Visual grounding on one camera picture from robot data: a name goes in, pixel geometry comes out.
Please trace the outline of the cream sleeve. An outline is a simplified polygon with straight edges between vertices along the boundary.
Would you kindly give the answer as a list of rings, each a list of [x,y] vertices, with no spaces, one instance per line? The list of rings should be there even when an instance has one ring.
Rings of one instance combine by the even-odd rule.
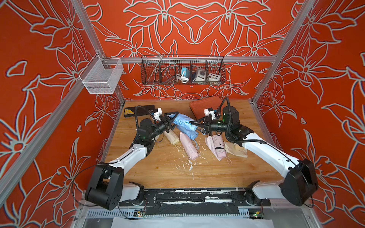
[[[246,151],[237,151],[234,148],[234,143],[232,142],[224,142],[225,151],[231,155],[241,157],[241,158],[248,158],[247,150]]]

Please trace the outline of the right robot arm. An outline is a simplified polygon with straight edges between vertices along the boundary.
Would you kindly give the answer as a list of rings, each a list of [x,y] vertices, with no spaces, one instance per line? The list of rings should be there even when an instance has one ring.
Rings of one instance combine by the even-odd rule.
[[[281,176],[280,181],[254,181],[245,190],[244,200],[255,206],[263,199],[285,199],[295,206],[303,206],[319,185],[313,162],[299,159],[264,141],[249,127],[240,123],[240,114],[225,98],[216,110],[206,109],[206,116],[191,121],[209,135],[224,133],[225,138],[256,154]]]

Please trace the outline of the pink sleeved umbrella long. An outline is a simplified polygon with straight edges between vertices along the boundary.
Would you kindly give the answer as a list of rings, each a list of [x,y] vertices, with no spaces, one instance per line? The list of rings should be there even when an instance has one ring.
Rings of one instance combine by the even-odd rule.
[[[195,160],[199,157],[198,151],[193,145],[191,139],[183,132],[180,132],[180,142],[187,153],[190,160]]]

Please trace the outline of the cream sleeved umbrella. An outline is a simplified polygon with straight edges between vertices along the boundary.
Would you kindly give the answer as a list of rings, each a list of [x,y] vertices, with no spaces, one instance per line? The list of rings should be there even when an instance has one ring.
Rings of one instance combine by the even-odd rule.
[[[169,132],[164,131],[163,133],[164,133],[165,137],[167,138],[167,140],[170,142],[170,144],[176,145],[180,142],[179,137],[176,135],[176,133],[173,130],[170,130]]]

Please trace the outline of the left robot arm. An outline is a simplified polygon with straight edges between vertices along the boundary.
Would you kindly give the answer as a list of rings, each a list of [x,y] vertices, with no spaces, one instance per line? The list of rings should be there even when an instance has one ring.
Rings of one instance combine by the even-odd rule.
[[[149,113],[152,118],[139,121],[139,109],[144,107],[138,105],[135,108],[136,135],[129,150],[108,163],[100,162],[91,175],[85,200],[93,206],[111,211],[124,201],[138,205],[144,201],[144,186],[134,182],[124,184],[124,176],[152,152],[157,137],[175,128],[174,120],[179,112],[162,113],[159,108]]]

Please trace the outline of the pink sleeved umbrella short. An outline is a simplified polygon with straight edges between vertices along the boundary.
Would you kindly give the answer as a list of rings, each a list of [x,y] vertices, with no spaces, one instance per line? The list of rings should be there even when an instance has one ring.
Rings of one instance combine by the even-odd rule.
[[[214,154],[218,161],[226,159],[229,165],[232,165],[232,161],[227,157],[227,152],[225,150],[225,145],[223,142],[223,137],[221,135],[213,135],[213,146],[214,146]]]

